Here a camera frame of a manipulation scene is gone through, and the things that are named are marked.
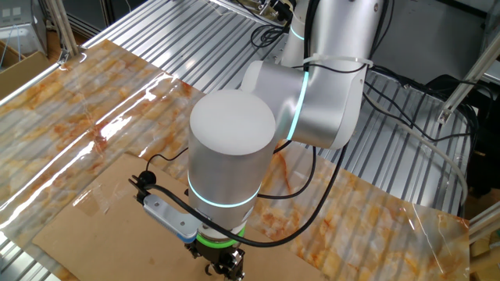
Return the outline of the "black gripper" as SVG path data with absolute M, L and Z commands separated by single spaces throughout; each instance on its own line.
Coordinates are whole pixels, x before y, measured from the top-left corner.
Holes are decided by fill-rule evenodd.
M 194 258 L 203 257 L 212 263 L 205 266 L 204 271 L 207 276 L 218 275 L 218 269 L 214 265 L 221 265 L 226 270 L 225 280 L 243 280 L 245 277 L 243 271 L 245 251 L 240 249 L 239 244 L 215 246 L 194 240 L 184 247 Z

